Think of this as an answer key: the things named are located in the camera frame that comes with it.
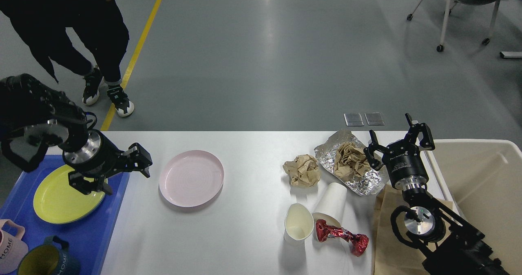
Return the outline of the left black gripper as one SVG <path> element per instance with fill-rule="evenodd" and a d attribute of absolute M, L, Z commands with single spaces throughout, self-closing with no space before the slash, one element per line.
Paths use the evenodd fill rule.
<path fill-rule="evenodd" d="M 140 143 L 119 150 L 101 131 L 89 130 L 86 143 L 77 151 L 63 152 L 63 161 L 75 171 L 68 173 L 69 185 L 84 195 L 102 192 L 112 195 L 106 177 L 120 172 L 140 172 L 150 178 L 152 157 Z"/>

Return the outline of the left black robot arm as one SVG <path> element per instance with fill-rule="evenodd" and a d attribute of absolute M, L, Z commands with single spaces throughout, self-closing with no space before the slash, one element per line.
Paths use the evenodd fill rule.
<path fill-rule="evenodd" d="M 138 171 L 150 177 L 153 161 L 139 143 L 128 150 L 116 147 L 96 120 L 62 91 L 51 89 L 23 73 L 1 80 L 1 151 L 24 172 L 37 169 L 50 147 L 59 147 L 71 187 L 87 195 L 113 193 L 106 179 L 121 172 Z"/>

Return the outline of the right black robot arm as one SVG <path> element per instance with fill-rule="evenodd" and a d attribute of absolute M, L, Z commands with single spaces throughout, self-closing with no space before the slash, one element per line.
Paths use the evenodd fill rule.
<path fill-rule="evenodd" d="M 386 167 L 390 184 L 406 203 L 390 215 L 393 234 L 423 253 L 422 266 L 431 275 L 505 275 L 501 260 L 490 257 L 493 251 L 483 241 L 485 235 L 427 191 L 429 177 L 420 152 L 436 146 L 426 123 L 405 116 L 405 137 L 382 146 L 371 130 L 364 149 L 374 170 Z"/>

